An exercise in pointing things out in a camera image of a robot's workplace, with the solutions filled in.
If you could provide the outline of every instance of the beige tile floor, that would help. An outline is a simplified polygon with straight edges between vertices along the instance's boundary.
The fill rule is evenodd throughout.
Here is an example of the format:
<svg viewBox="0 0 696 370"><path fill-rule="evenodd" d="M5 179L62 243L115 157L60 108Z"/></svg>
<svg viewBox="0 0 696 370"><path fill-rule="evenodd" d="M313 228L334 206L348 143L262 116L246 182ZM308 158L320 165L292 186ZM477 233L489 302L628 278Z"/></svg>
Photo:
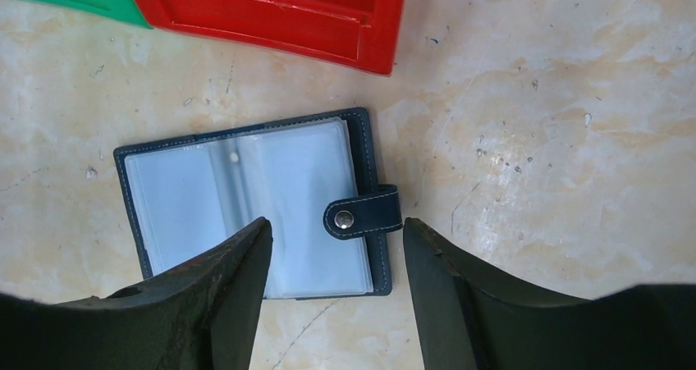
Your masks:
<svg viewBox="0 0 696 370"><path fill-rule="evenodd" d="M60 302L140 279L115 147L354 105L404 214L479 257L589 298L696 282L694 13L406 0L384 78L0 0L0 290ZM265 302L251 368L423 368L390 240L391 296Z"/></svg>

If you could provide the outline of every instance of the red plastic tray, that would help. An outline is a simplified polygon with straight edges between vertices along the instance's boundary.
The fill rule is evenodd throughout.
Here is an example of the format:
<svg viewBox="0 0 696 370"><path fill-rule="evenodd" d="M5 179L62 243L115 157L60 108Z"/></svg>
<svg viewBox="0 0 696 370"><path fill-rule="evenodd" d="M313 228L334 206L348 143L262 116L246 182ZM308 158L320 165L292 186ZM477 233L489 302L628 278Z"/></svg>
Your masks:
<svg viewBox="0 0 696 370"><path fill-rule="evenodd" d="M389 75L404 0L135 0L154 27Z"/></svg>

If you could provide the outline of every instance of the metal snap button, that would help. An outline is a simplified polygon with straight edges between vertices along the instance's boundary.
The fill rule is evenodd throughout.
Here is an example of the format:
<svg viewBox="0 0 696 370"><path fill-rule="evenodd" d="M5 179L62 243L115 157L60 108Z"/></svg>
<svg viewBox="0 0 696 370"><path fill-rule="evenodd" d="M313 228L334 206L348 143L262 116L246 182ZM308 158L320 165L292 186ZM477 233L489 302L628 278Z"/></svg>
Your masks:
<svg viewBox="0 0 696 370"><path fill-rule="evenodd" d="M341 210L340 212L337 212L336 216L333 218L333 223L341 229L350 228L351 226L353 226L354 222L355 218L353 217L353 214L351 214L347 210Z"/></svg>

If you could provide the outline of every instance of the scratch mark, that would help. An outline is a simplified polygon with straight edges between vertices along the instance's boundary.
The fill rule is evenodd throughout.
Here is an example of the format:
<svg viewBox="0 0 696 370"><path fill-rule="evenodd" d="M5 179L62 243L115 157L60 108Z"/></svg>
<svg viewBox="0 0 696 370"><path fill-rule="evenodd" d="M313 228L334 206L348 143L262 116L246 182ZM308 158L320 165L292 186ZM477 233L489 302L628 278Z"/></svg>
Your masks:
<svg viewBox="0 0 696 370"><path fill-rule="evenodd" d="M102 65L97 69L97 71L96 71L95 73L89 74L89 77L91 77L91 78L93 79L93 78L97 77L98 74L102 73L103 70L104 70L104 64L102 64Z"/></svg>
<svg viewBox="0 0 696 370"><path fill-rule="evenodd" d="M461 206L461 204L469 197L469 195L471 195L479 187L479 185L481 185L481 181L476 183L476 185L474 185L471 191L469 191L469 193L464 198L462 198L462 200L460 200L459 203L452 210L452 214L450 216L450 235L455 234L455 212L457 211L459 206Z"/></svg>
<svg viewBox="0 0 696 370"><path fill-rule="evenodd" d="M491 47L491 37L493 35L497 34L503 20L500 20L498 22L496 29L488 36L488 41L486 42L486 48L483 50L483 54L481 54L481 59L478 60L478 63L476 64L476 67L474 68L474 76L471 78L469 83L466 85L466 88L461 93L462 98L469 91L469 89L471 88L471 85L474 83L474 80L476 80L476 77L479 75L479 68L481 67L481 64L483 63L483 60L485 60L486 56L488 55L488 48ZM447 119L445 120L445 123L442 124L442 128L440 128L440 132L437 134L437 138L435 138L435 144L433 144L433 149L430 150L430 157L435 154L435 150L437 150L437 146L440 145L440 140L442 140L442 136L445 134L445 129L447 128L447 124L449 124L450 121L452 121L452 117L454 116L454 114L455 114L455 109L451 109L450 114L447 116ZM432 158L425 158L425 167L423 169L423 175L421 175L420 187L419 187L419 191L418 191L418 198L416 198L416 201L414 203L414 207L418 207L418 202L420 201L421 194L423 193L423 187L425 185L425 177L428 175L428 168L430 167L430 161L432 161L432 160L433 160Z"/></svg>
<svg viewBox="0 0 696 370"><path fill-rule="evenodd" d="M302 337L302 335L307 331L307 329L309 329L309 327L311 327L312 324L313 324L316 320L318 320L322 315L324 315L324 313L325 313L327 310L329 310L334 304L336 304L336 302L338 302L339 300L341 300L341 299L336 299L336 300L332 301L327 307L325 307L322 311L320 311L319 314L317 314L316 317L312 318L312 320L309 321L309 323L308 323L307 325L304 325L304 327L302 328L302 330L300 331L300 333L298 333L297 337L295 337L295 339L290 343L290 345L287 346L287 349L281 354L281 357L278 358L278 361L276 362L276 364L273 365L273 367L272 367L271 370L276 370L276 369L278 368L278 366L281 365L283 359L285 359L287 353L290 352L290 349L292 348L293 345L295 345L295 343L297 342L297 340L299 340L299 339Z"/></svg>
<svg viewBox="0 0 696 370"><path fill-rule="evenodd" d="M9 190L11 190L11 189L13 189L13 188L15 188L15 187L18 187L19 185L21 185L23 182L25 182L27 179L29 179L30 177L32 177L32 176L35 175L36 173L39 173L40 171L47 171L47 170L48 170L48 167L41 167L41 168L39 168L39 169L36 169L35 171L32 171L30 174L28 174L28 175L22 177L21 179L19 179L19 181L17 181L15 184L9 185L9 186L7 186L7 187L1 189L0 192L9 191Z"/></svg>
<svg viewBox="0 0 696 370"><path fill-rule="evenodd" d="M230 65L230 77L227 79L227 88L225 89L225 94L230 93L230 85L232 84L232 73L235 71L235 60L232 59L232 64Z"/></svg>

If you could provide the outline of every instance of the leather wallet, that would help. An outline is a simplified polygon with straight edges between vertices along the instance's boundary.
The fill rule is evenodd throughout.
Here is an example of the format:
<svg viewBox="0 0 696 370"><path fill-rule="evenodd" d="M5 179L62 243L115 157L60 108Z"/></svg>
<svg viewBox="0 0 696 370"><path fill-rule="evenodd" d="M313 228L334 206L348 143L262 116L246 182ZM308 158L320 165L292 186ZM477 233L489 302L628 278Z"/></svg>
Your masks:
<svg viewBox="0 0 696 370"><path fill-rule="evenodd" d="M401 229L401 206L378 182L362 107L124 146L114 159L144 278L263 216L267 299L392 290L386 233Z"/></svg>

